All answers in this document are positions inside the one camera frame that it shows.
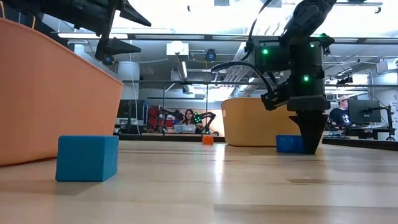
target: computer monitor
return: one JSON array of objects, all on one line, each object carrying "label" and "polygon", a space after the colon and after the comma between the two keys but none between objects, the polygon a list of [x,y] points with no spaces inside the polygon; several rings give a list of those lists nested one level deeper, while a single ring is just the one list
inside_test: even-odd
[{"label": "computer monitor", "polygon": [[348,100],[349,120],[352,123],[381,122],[380,104],[377,100]]}]

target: person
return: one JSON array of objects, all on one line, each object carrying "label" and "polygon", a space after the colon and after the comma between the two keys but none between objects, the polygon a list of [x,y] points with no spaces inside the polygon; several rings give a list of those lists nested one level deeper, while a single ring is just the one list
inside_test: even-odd
[{"label": "person", "polygon": [[203,123],[200,121],[199,123],[195,124],[193,119],[194,119],[193,110],[187,109],[185,111],[184,119],[182,121],[180,121],[179,124],[196,125],[197,128],[195,130],[195,134],[201,134],[203,132],[203,130],[205,129],[205,127],[203,126]]},{"label": "person", "polygon": [[350,126],[348,113],[348,97],[341,96],[338,99],[338,107],[329,114],[329,120],[334,126]]}]

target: pillar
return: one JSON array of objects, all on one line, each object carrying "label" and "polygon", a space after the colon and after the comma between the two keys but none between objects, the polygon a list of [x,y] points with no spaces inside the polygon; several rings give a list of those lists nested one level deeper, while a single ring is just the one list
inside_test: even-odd
[{"label": "pillar", "polygon": [[[133,79],[134,81],[139,80],[139,64],[135,62],[119,62],[117,69],[116,78],[123,82]],[[135,83],[123,83],[122,100],[138,100],[139,84]]]},{"label": "pillar", "polygon": [[[397,72],[379,75],[375,70],[372,71],[372,78],[374,85],[398,85]],[[385,105],[391,105],[393,127],[398,129],[398,88],[373,88],[373,95]],[[385,110],[381,111],[381,117],[387,122],[387,113]],[[388,133],[379,133],[380,140],[386,140]]]}]

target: black cable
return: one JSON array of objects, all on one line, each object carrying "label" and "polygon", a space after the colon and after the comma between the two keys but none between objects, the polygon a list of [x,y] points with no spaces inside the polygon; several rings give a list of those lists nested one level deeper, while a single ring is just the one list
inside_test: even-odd
[{"label": "black cable", "polygon": [[248,36],[248,41],[246,41],[246,54],[243,56],[243,58],[239,59],[240,61],[246,60],[249,55],[251,54],[251,52],[253,51],[253,41],[252,41],[252,35],[253,35],[253,30],[254,30],[254,26],[256,25],[257,19],[260,15],[260,13],[269,5],[269,3],[271,3],[272,0],[267,0],[262,7],[260,8],[259,13],[257,14],[256,19],[253,21],[253,23],[251,24],[251,28],[250,28],[250,32],[249,32],[249,36]]},{"label": "black cable", "polygon": [[233,61],[233,62],[221,63],[221,64],[219,64],[219,65],[214,66],[214,67],[211,69],[211,72],[218,72],[218,71],[220,71],[220,70],[222,70],[222,69],[226,69],[226,68],[229,68],[229,67],[235,66],[235,65],[243,65],[243,66],[247,66],[247,67],[253,69],[254,73],[255,73],[255,74],[264,82],[264,84],[266,85],[268,93],[269,93],[269,94],[273,94],[274,91],[272,90],[272,87],[270,86],[270,84],[269,84],[269,82],[266,80],[266,78],[263,77],[263,76],[261,75],[261,72],[260,72],[254,65],[252,65],[252,64],[250,64],[250,63],[248,63],[248,62]]},{"label": "black cable", "polygon": [[[331,54],[330,51],[329,51],[328,53],[329,53],[329,55],[337,62],[337,64],[343,69],[343,71],[344,71],[345,73],[348,72],[348,71],[340,64],[340,62],[337,61],[337,59]],[[362,88],[363,88],[369,95],[371,95],[371,97],[375,98],[381,105],[383,105],[383,107],[386,107],[386,105],[385,105],[381,100],[379,100],[378,98],[376,98],[369,90],[367,90],[367,89],[366,89],[365,87],[363,87],[363,86],[362,86]],[[388,126],[387,121],[386,121],[383,117],[381,117],[381,119],[385,122],[384,124],[385,124],[386,126]]]}]

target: woman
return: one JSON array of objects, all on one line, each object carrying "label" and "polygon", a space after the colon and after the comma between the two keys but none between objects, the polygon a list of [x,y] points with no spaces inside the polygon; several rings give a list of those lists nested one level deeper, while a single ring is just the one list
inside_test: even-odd
[{"label": "woman", "polygon": [[185,124],[185,125],[196,125],[197,129],[195,130],[195,134],[201,134],[205,127],[203,126],[202,122],[200,121],[199,123],[195,124],[193,121],[194,115],[193,115],[193,110],[187,109],[185,111],[184,119],[179,122],[179,124]]}]

